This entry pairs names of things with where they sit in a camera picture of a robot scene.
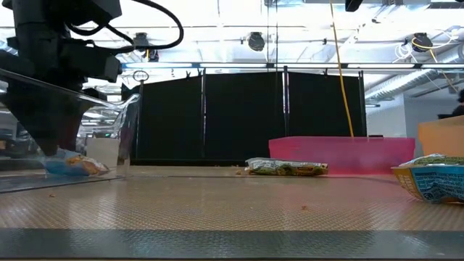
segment black cable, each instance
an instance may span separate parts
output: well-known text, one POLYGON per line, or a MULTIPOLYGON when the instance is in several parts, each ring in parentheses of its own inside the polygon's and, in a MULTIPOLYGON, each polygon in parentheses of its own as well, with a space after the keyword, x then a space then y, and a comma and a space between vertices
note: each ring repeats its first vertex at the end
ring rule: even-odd
POLYGON ((162 7, 161 5, 156 4, 156 3, 154 3, 154 2, 152 2, 150 0, 132 0, 132 1, 138 2, 140 4, 147 5, 147 6, 152 7, 152 8, 155 8, 155 9, 165 13, 169 18, 174 20, 175 24, 179 28, 179 37, 178 37, 178 39, 175 40, 172 43, 158 45, 158 46, 136 46, 134 44, 134 41, 133 41, 132 38, 125 35, 124 33, 121 33, 116 28, 112 27, 111 25, 105 25, 105 27, 108 28, 108 30, 110 30, 112 33, 114 33, 115 35, 117 35, 117 36, 123 38, 124 40, 128 41, 130 43, 130 46, 124 46, 124 47, 116 48, 116 49, 100 47, 100 46, 95 46, 95 47, 98 47, 100 49, 104 49, 104 50, 109 51, 112 54, 116 55, 116 54, 129 53, 129 52, 134 51, 135 49, 147 49, 147 50, 169 49, 169 48, 173 48, 173 47, 179 45, 182 42, 183 35, 184 35, 183 26, 181 24, 181 21, 171 11, 169 11, 168 9, 166 9, 166 8, 162 7))
POLYGON ((170 19, 172 19, 175 22, 175 24, 179 28, 179 37, 178 37, 177 40, 175 40, 172 43, 163 44, 163 45, 159 45, 159 46, 135 46, 135 49, 150 49, 150 50, 169 49, 169 48, 173 48, 173 47, 179 45, 182 42, 182 40, 183 40, 183 26, 181 24, 181 21, 171 11, 169 11, 168 9, 166 9, 166 8, 162 7, 161 5, 159 5, 157 3, 154 3, 154 2, 152 2, 150 0, 132 0, 132 1, 135 1, 135 2, 137 2, 139 4, 144 4, 144 5, 148 6, 148 7, 155 8, 158 11, 160 11, 162 13, 165 13, 170 19))
POLYGON ((135 49, 149 49, 149 50, 169 49, 169 48, 173 48, 173 47, 179 45, 182 42, 183 36, 184 36, 183 26, 181 24, 181 21, 171 11, 169 11, 168 9, 164 8, 163 6, 161 6, 161 5, 157 4, 157 3, 154 3, 154 2, 152 2, 150 0, 132 0, 132 1, 138 2, 139 4, 143 4, 143 5, 146 5, 148 7, 155 8, 155 9, 159 10, 160 12, 166 14, 169 18, 171 18, 179 28, 179 37, 178 37, 178 39, 175 40, 172 43, 163 44, 163 45, 136 46, 132 38, 125 35, 124 33, 121 33, 119 30, 117 30, 116 28, 112 27, 109 24, 99 25, 98 27, 96 27, 96 28, 94 28, 92 30, 83 30, 83 29, 75 27, 74 25, 71 25, 70 23, 67 23, 66 26, 72 32, 77 33, 80 36, 92 36, 92 35, 98 33, 103 28, 107 28, 112 33, 114 33, 115 35, 123 38, 124 40, 126 40, 126 41, 128 41, 130 43, 130 46, 124 46, 124 47, 120 47, 120 48, 116 48, 116 49, 107 48, 107 47, 100 47, 100 46, 97 46, 97 45, 94 44, 94 46, 96 48, 100 48, 100 49, 109 51, 110 53, 112 53, 114 55, 129 53, 129 52, 134 51, 135 49))
POLYGON ((70 23, 66 23, 66 26, 74 33, 77 33, 79 36, 92 36, 96 33, 98 33, 100 30, 102 30, 105 25, 99 25, 96 28, 92 30, 83 30, 80 28, 75 27, 74 25, 71 25, 70 23))

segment chip bag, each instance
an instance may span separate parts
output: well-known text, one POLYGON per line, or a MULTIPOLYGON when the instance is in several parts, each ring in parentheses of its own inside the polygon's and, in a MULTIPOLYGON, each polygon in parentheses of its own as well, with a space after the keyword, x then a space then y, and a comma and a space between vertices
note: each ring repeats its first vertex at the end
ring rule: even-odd
POLYGON ((56 155, 46 157, 43 165, 53 175, 100 176, 109 172, 106 165, 65 149, 58 149, 56 155))
POLYGON ((464 202, 464 157, 431 154, 392 169, 401 187, 417 199, 464 202))
POLYGON ((246 161, 245 171, 250 175, 315 176, 328 172, 324 163, 292 162, 279 159, 252 158, 246 161))

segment duct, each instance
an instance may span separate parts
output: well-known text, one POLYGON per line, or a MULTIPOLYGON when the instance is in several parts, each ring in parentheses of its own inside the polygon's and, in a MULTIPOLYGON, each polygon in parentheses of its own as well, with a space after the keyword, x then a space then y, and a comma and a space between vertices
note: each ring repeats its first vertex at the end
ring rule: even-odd
MULTIPOLYGON (((437 60, 440 63, 464 63, 463 44, 440 54, 437 60)), ((430 59, 426 63, 435 63, 435 61, 430 59)), ((439 75, 440 71, 435 69, 424 69, 407 75, 398 75, 370 88, 366 91, 365 98, 385 99, 393 97, 411 88, 427 83, 430 80, 435 80, 439 75)))

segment table surface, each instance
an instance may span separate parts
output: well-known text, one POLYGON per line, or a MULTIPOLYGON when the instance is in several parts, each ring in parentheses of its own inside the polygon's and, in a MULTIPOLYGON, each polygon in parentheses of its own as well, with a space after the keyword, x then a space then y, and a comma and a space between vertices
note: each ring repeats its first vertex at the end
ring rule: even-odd
POLYGON ((124 180, 0 195, 0 258, 460 259, 461 204, 393 176, 132 167, 124 180))

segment pink plastic bin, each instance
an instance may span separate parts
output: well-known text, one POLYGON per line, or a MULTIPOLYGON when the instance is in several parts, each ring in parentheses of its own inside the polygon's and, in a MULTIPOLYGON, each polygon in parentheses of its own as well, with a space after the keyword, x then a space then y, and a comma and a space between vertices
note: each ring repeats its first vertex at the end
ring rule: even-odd
POLYGON ((269 141, 280 160, 328 163, 328 174, 392 174, 414 157, 414 138, 286 137, 269 141))

